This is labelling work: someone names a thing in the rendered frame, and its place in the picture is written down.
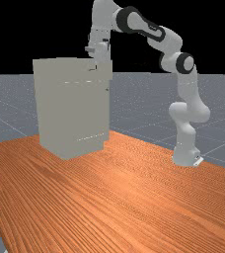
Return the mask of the pale grey cabinet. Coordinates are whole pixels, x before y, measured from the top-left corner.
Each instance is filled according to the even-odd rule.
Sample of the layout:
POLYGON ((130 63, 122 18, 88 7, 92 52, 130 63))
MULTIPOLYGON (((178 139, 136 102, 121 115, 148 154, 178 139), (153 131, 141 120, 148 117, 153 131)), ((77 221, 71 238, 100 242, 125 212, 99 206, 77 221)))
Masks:
POLYGON ((92 58, 33 61, 39 144, 62 159, 104 148, 113 63, 92 58))

